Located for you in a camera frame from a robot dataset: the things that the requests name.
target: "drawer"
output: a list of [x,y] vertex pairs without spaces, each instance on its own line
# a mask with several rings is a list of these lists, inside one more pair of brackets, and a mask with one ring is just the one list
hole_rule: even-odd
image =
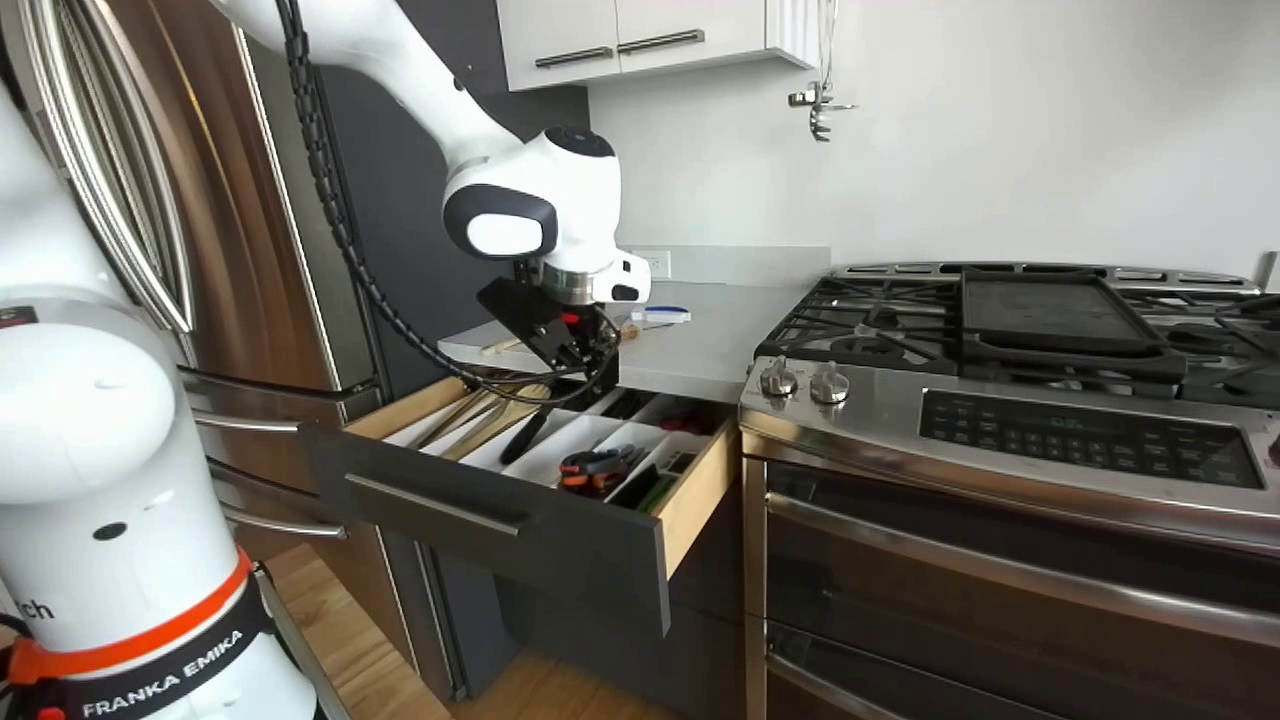
[[[640,393],[582,412],[555,410],[541,439],[510,466],[498,466],[498,450],[526,416],[488,427],[490,416],[458,381],[441,381],[348,431],[302,427],[325,509],[417,536],[558,604],[666,631],[666,582],[736,479],[732,410]],[[615,443],[636,450],[642,466],[685,459],[661,492],[642,492],[631,509],[555,490],[568,451]]]

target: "stainless steel refrigerator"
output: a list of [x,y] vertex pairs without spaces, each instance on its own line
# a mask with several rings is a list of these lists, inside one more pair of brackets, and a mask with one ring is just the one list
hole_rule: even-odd
[[208,0],[3,0],[0,26],[34,135],[171,336],[237,536],[255,556],[315,545],[453,697],[463,670],[430,556],[330,525],[292,437],[376,410],[384,377],[315,204],[282,59]]

